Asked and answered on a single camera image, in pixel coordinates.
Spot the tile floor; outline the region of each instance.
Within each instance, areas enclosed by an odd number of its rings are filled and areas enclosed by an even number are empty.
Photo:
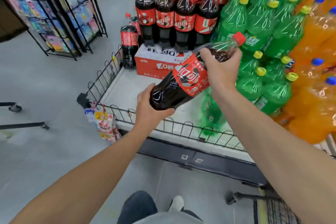
[[[1,43],[0,101],[18,102],[21,113],[0,108],[0,124],[45,121],[41,128],[13,130],[0,139],[0,224],[8,223],[38,193],[66,172],[107,146],[76,103],[87,83],[96,78],[104,61],[120,44],[119,28],[134,0],[97,0],[108,38],[92,44],[77,62],[47,57],[27,34]],[[173,196],[185,199],[185,208],[210,223],[253,223],[251,201],[227,206],[227,191],[257,193],[241,183],[176,164],[137,155],[93,223],[116,223],[122,204],[133,192],[146,190],[159,211],[167,210]]]

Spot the hand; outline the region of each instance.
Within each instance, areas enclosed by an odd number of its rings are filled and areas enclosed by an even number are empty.
[[[236,90],[235,82],[237,80],[242,52],[237,48],[232,57],[223,63],[219,63],[214,59],[207,48],[202,48],[200,54],[208,70],[212,96],[218,102],[221,95],[225,94],[225,91]]]
[[[173,115],[174,108],[164,111],[157,111],[149,104],[151,91],[155,83],[150,84],[143,92],[138,95],[138,104],[136,106],[136,118],[134,128],[145,131],[148,135],[158,126],[161,120]]]

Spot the cart wheel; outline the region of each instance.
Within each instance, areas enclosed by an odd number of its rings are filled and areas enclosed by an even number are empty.
[[[230,191],[226,197],[225,197],[225,201],[228,205],[232,205],[234,203],[236,203],[237,201],[239,201],[239,198],[237,198],[235,196],[235,193],[233,193],[232,191]]]
[[[22,107],[19,105],[12,105],[8,107],[8,110],[10,110],[11,112],[20,112],[22,110]]]

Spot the dark blue pants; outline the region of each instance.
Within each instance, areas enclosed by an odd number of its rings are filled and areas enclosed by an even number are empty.
[[[158,212],[153,198],[145,191],[133,193],[124,203],[117,224],[132,224]],[[200,219],[190,210],[182,210],[195,218]]]

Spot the shoe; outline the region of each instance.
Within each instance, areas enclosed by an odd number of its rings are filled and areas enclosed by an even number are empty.
[[[169,212],[180,212],[184,209],[184,200],[181,196],[175,196],[170,203]]]

